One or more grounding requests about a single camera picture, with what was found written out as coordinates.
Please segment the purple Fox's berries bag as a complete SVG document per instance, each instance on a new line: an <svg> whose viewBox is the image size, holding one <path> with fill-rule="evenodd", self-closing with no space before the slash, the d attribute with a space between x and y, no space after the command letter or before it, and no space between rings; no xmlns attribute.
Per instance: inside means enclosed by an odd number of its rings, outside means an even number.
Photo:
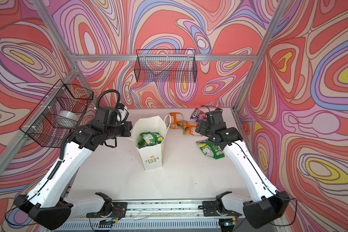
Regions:
<svg viewBox="0 0 348 232"><path fill-rule="evenodd" d="M194 112L191 114L190 119L195 120L196 122L206 120L206 114L201 109L196 108Z"/></svg>

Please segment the green Fox's spring tea bag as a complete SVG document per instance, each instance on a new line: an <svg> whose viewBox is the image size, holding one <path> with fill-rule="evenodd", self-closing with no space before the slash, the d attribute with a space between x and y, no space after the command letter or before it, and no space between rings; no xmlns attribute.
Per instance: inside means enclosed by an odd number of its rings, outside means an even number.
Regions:
<svg viewBox="0 0 348 232"><path fill-rule="evenodd" d="M210 140L201 140L196 142L197 147L201 150L201 152L207 156L211 157L213 159L221 159L224 158L225 155L220 149L219 146L216 146L212 141Z"/></svg>

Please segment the white paper bag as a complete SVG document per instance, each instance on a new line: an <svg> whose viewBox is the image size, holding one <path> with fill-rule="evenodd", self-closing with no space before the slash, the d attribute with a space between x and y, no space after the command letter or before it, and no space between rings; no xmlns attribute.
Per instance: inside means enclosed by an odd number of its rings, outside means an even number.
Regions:
<svg viewBox="0 0 348 232"><path fill-rule="evenodd" d="M144 169L162 167L166 134L170 128L171 117L159 116L139 119L133 126L131 139L137 149Z"/></svg>

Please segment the yellow-green Fox's bag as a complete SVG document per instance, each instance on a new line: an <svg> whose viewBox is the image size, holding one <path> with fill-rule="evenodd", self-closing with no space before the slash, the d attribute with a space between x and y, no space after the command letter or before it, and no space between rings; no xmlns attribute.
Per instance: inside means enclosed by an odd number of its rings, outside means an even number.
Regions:
<svg viewBox="0 0 348 232"><path fill-rule="evenodd" d="M151 147L161 144L163 137L156 132L143 132L140 134L141 140L138 142L138 148Z"/></svg>

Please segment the orange Fox's bag small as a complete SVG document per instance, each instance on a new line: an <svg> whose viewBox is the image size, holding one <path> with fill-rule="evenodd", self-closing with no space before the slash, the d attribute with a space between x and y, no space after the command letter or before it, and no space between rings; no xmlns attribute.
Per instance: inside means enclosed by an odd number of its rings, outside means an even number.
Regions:
<svg viewBox="0 0 348 232"><path fill-rule="evenodd" d="M183 128L183 115L179 112L173 112L170 116L170 128L171 129L182 129Z"/></svg>

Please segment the orange Fox's bag large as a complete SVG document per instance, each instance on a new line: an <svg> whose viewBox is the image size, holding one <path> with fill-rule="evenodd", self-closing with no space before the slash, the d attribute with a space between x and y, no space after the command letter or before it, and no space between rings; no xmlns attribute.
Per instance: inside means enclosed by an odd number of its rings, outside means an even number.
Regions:
<svg viewBox="0 0 348 232"><path fill-rule="evenodd" d="M202 136L196 132L197 125L198 123L196 121L183 121L183 134Z"/></svg>

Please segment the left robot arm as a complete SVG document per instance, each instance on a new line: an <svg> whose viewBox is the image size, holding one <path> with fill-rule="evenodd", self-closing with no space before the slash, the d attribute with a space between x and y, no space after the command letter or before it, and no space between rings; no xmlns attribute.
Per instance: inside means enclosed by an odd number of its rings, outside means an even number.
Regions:
<svg viewBox="0 0 348 232"><path fill-rule="evenodd" d="M132 123L127 120L128 111L121 102L117 90L106 90L97 99L95 118L86 125L66 135L60 148L60 156L27 195L18 195L14 200L17 209L26 213L34 224L55 230L69 218L96 215L109 218L114 206L109 196L98 192L84 200L68 200L63 191L80 168L81 164L108 140L130 137Z"/></svg>

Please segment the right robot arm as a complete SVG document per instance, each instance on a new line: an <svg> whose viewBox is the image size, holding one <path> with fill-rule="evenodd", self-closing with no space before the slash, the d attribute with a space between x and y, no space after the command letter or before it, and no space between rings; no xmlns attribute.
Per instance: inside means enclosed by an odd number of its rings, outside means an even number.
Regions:
<svg viewBox="0 0 348 232"><path fill-rule="evenodd" d="M219 146L230 158L249 192L249 196L244 199L231 191L217 195L215 211L220 215L244 215L255 229L272 224L283 216L293 198L287 192L278 190L264 175L249 153L239 131L235 127L226 126L222 109L217 107L206 112L205 116L204 120L199 121L195 131Z"/></svg>

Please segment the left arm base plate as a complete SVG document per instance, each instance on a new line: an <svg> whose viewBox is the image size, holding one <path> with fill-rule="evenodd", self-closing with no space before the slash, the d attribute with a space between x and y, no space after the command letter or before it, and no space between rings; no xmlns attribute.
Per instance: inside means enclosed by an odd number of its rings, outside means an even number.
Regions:
<svg viewBox="0 0 348 232"><path fill-rule="evenodd" d="M102 205L102 208L100 211L96 213L87 213L87 218L115 218L115 219L121 219L125 217L126 211L127 211L127 202L113 202L112 199L102 193L102 192L96 192L96 195L103 198L104 203Z"/></svg>

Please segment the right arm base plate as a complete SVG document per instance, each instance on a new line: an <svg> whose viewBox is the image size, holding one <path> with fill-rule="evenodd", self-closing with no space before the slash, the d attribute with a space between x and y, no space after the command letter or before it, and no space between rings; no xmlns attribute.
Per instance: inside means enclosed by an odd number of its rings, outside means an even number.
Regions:
<svg viewBox="0 0 348 232"><path fill-rule="evenodd" d="M202 204L198 206L198 209L203 211L205 217L214 217L214 216L233 216L240 217L241 214L235 211L227 210L222 203L222 197L232 193L231 191L226 191L221 194L218 194L213 201L202 201Z"/></svg>

